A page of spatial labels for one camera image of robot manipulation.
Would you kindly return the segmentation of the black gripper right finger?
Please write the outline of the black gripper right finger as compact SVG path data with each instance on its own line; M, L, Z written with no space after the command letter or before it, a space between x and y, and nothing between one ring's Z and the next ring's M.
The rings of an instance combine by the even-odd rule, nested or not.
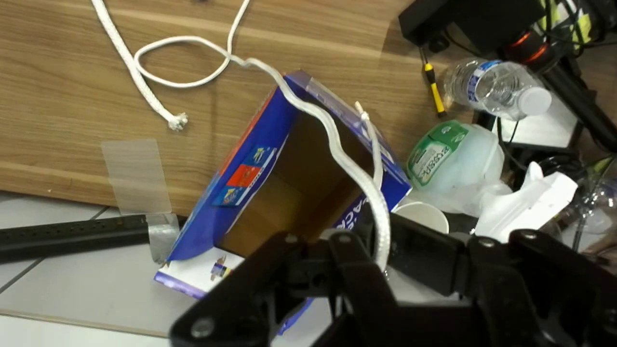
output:
M390 266L471 298L496 347L617 347L617 277L546 233L461 241L394 215Z

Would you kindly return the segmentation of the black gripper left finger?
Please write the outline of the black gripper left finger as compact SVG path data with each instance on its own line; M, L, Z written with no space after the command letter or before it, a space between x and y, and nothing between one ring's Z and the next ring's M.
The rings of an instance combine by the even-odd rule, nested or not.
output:
M368 347L392 331L397 300L355 233L309 244L278 233L170 327L172 347L270 347L282 323L313 296L332 323L313 347Z

